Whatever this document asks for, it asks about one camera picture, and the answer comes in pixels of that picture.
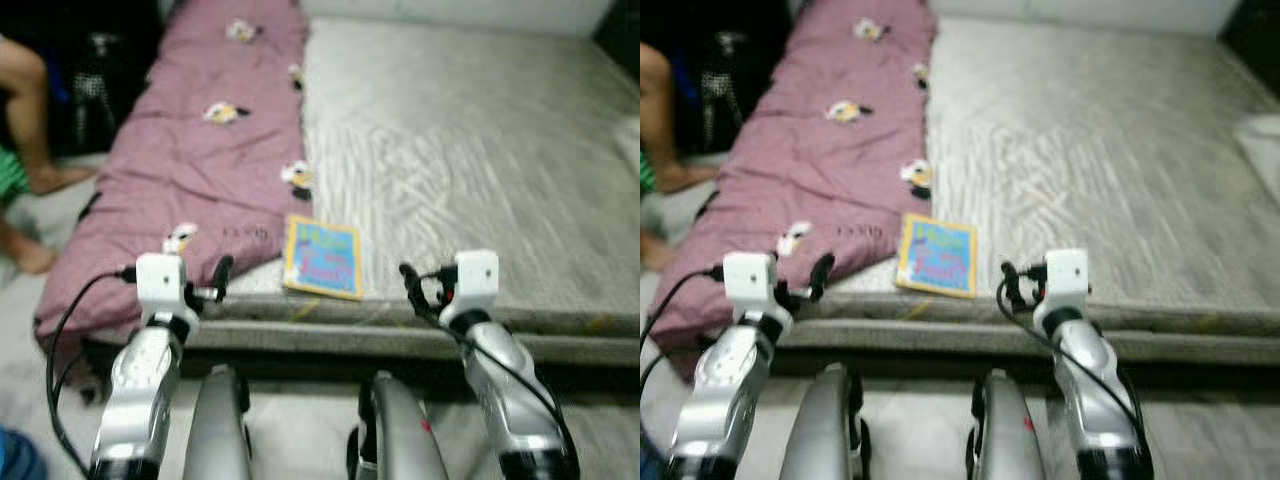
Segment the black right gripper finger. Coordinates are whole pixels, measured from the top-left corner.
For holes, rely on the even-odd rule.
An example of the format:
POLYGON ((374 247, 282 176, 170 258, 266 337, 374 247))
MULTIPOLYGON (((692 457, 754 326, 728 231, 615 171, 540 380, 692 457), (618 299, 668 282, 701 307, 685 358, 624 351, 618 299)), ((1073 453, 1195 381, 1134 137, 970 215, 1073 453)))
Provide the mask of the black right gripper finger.
POLYGON ((998 268, 1001 273, 1001 280, 998 283, 998 300, 1004 301, 1002 305, 1007 306, 1009 312, 1021 314, 1027 307, 1027 302, 1019 291, 1021 274, 1018 268, 1007 260, 1002 261, 998 268))
POLYGON ((422 275, 420 275, 408 262, 402 262, 398 266, 398 271, 403 279, 413 314, 416 316, 428 316, 431 310, 422 291, 422 275))

